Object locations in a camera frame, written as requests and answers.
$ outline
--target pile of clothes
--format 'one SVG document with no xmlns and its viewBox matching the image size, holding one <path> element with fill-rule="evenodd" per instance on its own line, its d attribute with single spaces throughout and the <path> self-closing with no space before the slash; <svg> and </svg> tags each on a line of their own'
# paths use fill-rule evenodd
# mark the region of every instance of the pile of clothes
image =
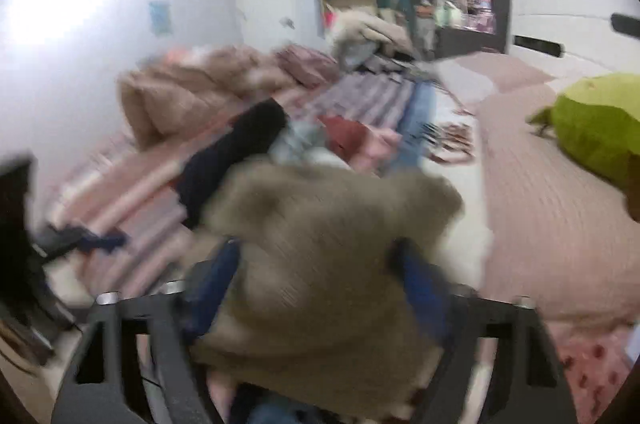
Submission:
<svg viewBox="0 0 640 424">
<path fill-rule="evenodd" d="M 417 168 L 372 173 L 398 137 L 338 117 L 289 123 L 269 99 L 193 156 L 176 186 L 194 230 L 183 269 L 242 241 L 196 362 L 341 415 L 380 418 L 408 399 L 439 348 L 389 251 L 409 238 L 429 259 L 462 199 Z"/>
<path fill-rule="evenodd" d="M 414 60 L 414 45 L 404 26 L 368 10 L 335 10 L 334 17 L 326 40 L 344 71 L 398 71 L 404 62 Z"/>
<path fill-rule="evenodd" d="M 118 80 L 120 103 L 137 146 L 189 137 L 231 102 L 254 101 L 294 86 L 313 89 L 340 77 L 335 59 L 290 44 L 271 54 L 249 46 L 174 50 Z"/>
<path fill-rule="evenodd" d="M 206 56 L 210 50 L 202 53 Z M 302 60 L 305 76 L 312 78 L 314 75 L 310 69 L 318 68 L 326 56 L 319 57 L 311 50 L 308 53 L 311 58 L 297 57 L 295 60 Z M 201 64 L 204 57 L 198 51 L 190 50 L 186 54 L 172 54 L 172 58 L 174 60 L 165 60 L 162 64 L 174 65 L 172 68 L 176 64 L 186 64 L 187 60 L 191 60 L 191 64 Z M 143 68 L 155 64 L 146 62 Z M 289 73 L 294 72 L 295 69 L 289 67 Z M 296 81 L 301 80 L 298 74 Z M 164 82 L 149 84 L 150 87 L 137 93 L 143 99 L 138 111 L 145 119 L 155 118 L 162 112 L 161 108 L 155 110 L 146 105 L 153 104 L 151 86 L 164 86 Z M 324 152 L 338 164 L 335 153 L 339 153 L 340 159 L 344 160 L 343 166 L 348 163 L 354 169 L 388 168 L 386 155 L 393 152 L 399 137 L 390 130 L 404 133 L 399 125 L 401 121 L 404 123 L 407 111 L 413 108 L 418 84 L 421 83 L 399 74 L 350 73 L 335 84 L 309 89 L 307 86 L 313 86 L 310 82 L 307 86 L 299 84 L 278 92 L 273 99 L 286 111 L 288 118 L 282 117 L 279 127 L 261 152 L 273 155 L 277 147 L 282 147 L 278 143 L 271 148 L 275 138 L 282 135 L 282 138 L 289 139 L 292 133 L 300 129 L 304 131 L 306 124 L 310 130 L 320 132 L 318 138 L 321 140 L 313 139 L 313 147 L 303 143 L 301 152 L 294 150 L 294 155 L 296 151 L 302 155 L 301 160 L 308 161 L 309 157 L 317 157 L 318 153 Z M 179 86 L 171 89 L 167 97 L 169 107 L 174 104 L 171 97 L 180 100 L 183 91 L 190 92 Z M 67 225 L 81 225 L 98 235 L 117 230 L 129 236 L 127 245 L 111 253 L 96 250 L 82 259 L 78 258 L 78 279 L 87 292 L 94 297 L 112 291 L 119 291 L 126 298 L 143 296 L 157 292 L 174 277 L 177 261 L 189 247 L 193 236 L 191 230 L 182 225 L 186 209 L 178 201 L 175 184 L 190 158 L 224 137 L 238 116 L 255 104 L 255 97 L 231 100 L 220 110 L 212 112 L 202 124 L 190 125 L 188 129 L 167 136 L 143 151 L 136 149 L 136 142 L 129 136 L 118 134 L 92 153 L 61 183 L 47 208 L 47 220 L 53 227 L 61 230 Z M 332 123 L 328 121 L 329 128 L 319 123 L 318 118 L 322 116 L 340 116 L 338 124 L 353 128 L 347 130 L 350 139 L 340 139 L 338 126 L 334 140 Z M 344 123 L 343 120 L 358 121 L 359 124 Z M 355 131 L 354 140 L 351 140 L 351 131 Z M 363 134 L 367 136 L 361 145 Z M 287 145 L 285 142 L 285 152 L 291 153 L 286 149 Z M 345 147 L 347 152 L 341 152 L 339 146 Z M 201 183 L 206 184 L 206 180 L 212 180 L 214 175 L 206 173 Z"/>
</svg>

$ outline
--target bed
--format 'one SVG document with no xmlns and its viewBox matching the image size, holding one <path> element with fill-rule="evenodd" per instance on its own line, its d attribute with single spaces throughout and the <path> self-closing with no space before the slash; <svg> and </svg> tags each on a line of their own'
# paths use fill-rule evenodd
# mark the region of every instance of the bed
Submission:
<svg viewBox="0 0 640 424">
<path fill-rule="evenodd" d="M 394 129 L 414 86 L 399 73 L 351 73 L 331 86 L 299 86 L 274 98 L 293 120 L 341 115 Z M 231 103 L 188 139 L 172 137 L 143 152 L 129 137 L 115 136 L 66 179 L 49 205 L 50 224 L 79 223 L 95 234 L 119 229 L 129 236 L 115 253 L 94 250 L 81 260 L 78 277 L 92 296 L 116 290 L 124 298 L 146 295 L 177 273 L 191 231 L 182 226 L 185 212 L 174 182 L 188 158 L 225 133 L 250 104 Z"/>
<path fill-rule="evenodd" d="M 445 243 L 443 260 L 467 256 L 468 279 L 483 297 L 534 299 L 578 420 L 593 423 L 633 366 L 625 346 L 640 313 L 634 250 L 640 225 L 626 213 L 619 190 L 526 123 L 578 78 L 554 79 L 526 66 L 500 54 L 437 63 L 445 86 L 436 123 L 471 126 L 474 159 L 457 166 L 426 161 L 425 167 L 448 177 L 468 209 Z M 514 69 L 504 80 L 504 72 Z M 482 362 L 489 368 L 490 356 Z"/>
</svg>

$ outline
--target brown fuzzy blanket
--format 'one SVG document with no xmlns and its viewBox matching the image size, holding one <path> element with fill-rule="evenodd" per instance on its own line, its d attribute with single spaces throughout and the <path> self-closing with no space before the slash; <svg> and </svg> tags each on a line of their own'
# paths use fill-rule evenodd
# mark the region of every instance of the brown fuzzy blanket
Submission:
<svg viewBox="0 0 640 424">
<path fill-rule="evenodd" d="M 462 199 L 444 179 L 344 169 L 236 166 L 210 204 L 190 266 L 221 235 L 241 265 L 196 361 L 339 414 L 378 418 L 406 400 L 436 346 L 388 271 L 399 237 L 429 257 Z"/>
<path fill-rule="evenodd" d="M 203 126 L 226 104 L 295 84 L 274 56 L 248 46 L 216 50 L 197 64 L 153 64 L 118 81 L 122 109 L 142 150 Z"/>
</svg>

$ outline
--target green plush toy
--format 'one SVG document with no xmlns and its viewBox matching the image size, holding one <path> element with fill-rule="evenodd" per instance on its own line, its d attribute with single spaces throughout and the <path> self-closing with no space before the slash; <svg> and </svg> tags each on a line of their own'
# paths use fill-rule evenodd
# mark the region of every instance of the green plush toy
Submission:
<svg viewBox="0 0 640 424">
<path fill-rule="evenodd" d="M 582 79 L 527 122 L 540 133 L 553 126 L 571 158 L 626 189 L 629 158 L 640 155 L 640 75 Z"/>
</svg>

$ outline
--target striped blanket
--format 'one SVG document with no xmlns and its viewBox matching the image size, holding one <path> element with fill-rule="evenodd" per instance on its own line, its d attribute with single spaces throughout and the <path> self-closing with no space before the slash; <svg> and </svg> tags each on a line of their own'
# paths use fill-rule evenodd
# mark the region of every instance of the striped blanket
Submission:
<svg viewBox="0 0 640 424">
<path fill-rule="evenodd" d="M 293 120 L 341 115 L 395 129 L 414 86 L 400 74 L 353 73 L 329 88 L 297 87 L 274 98 Z M 98 235 L 120 229 L 129 236 L 125 247 L 110 254 L 94 250 L 82 260 L 78 277 L 90 294 L 142 296 L 181 274 L 176 263 L 192 233 L 181 224 L 186 213 L 172 185 L 190 156 L 217 140 L 249 106 L 228 104 L 188 139 L 171 139 L 143 153 L 120 137 L 59 188 L 48 215 L 54 227 L 82 225 Z"/>
</svg>

